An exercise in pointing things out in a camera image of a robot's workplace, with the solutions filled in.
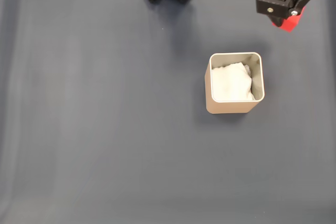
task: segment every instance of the white cloth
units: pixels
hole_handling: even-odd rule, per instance
[[[252,101],[249,66],[241,62],[212,70],[214,99],[217,101]]]

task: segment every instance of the table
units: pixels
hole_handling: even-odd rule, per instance
[[[336,222],[336,0],[290,34],[255,0],[5,8],[0,223]],[[209,57],[244,51],[265,99],[209,114]]]

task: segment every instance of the tan container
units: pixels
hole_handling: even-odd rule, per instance
[[[225,67],[233,63],[242,62],[249,65],[251,70],[251,91],[255,101],[217,101],[213,97],[212,69]],[[247,113],[265,96],[263,65],[261,57],[256,52],[236,52],[230,54],[214,54],[210,57],[205,72],[206,109],[211,114]]]

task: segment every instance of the red gripper part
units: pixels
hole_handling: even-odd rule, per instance
[[[282,23],[282,26],[280,26],[279,28],[281,28],[285,31],[291,32],[297,26],[297,24],[299,23],[300,18],[301,18],[302,13],[303,13],[303,10],[302,10],[300,15],[290,16],[289,18],[285,19]]]

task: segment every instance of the gray fabric surface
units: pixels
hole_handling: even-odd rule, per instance
[[[290,34],[254,0],[5,7],[2,224],[336,222],[335,0]],[[265,99],[211,115],[209,57],[240,51]]]

